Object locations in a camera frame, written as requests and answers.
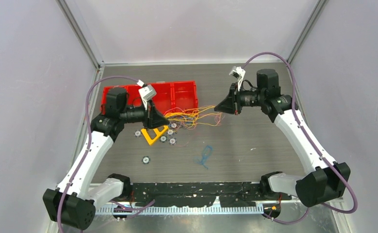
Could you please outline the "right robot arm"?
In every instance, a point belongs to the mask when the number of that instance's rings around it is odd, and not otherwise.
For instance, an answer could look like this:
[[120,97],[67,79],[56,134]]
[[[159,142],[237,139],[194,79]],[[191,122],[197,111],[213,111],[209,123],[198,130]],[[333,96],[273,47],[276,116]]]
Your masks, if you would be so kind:
[[305,172],[303,177],[280,171],[263,175],[261,195],[273,199],[278,193],[284,193],[297,197],[306,207],[342,197],[351,173],[349,166],[338,163],[314,137],[297,104],[292,103],[292,96],[282,94],[278,73],[273,69],[257,71],[257,85],[249,90],[244,88],[245,73],[241,67],[233,67],[229,74],[237,80],[214,110],[238,115],[244,107],[260,107],[286,136]]

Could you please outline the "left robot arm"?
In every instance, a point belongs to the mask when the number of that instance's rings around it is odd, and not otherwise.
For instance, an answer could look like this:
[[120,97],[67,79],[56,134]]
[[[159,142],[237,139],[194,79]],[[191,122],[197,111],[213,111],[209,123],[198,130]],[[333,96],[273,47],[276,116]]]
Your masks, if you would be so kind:
[[98,187],[90,189],[89,186],[125,124],[141,122],[145,129],[169,124],[152,101],[156,95],[153,86],[145,84],[138,93],[142,100],[138,107],[128,104],[129,94],[123,87],[112,88],[107,93],[103,112],[87,120],[86,142],[68,174],[55,189],[46,189],[43,194],[47,213],[57,222],[60,232],[63,225],[84,231],[91,225],[97,209],[115,198],[126,201],[131,197],[131,180],[124,175],[114,173]]

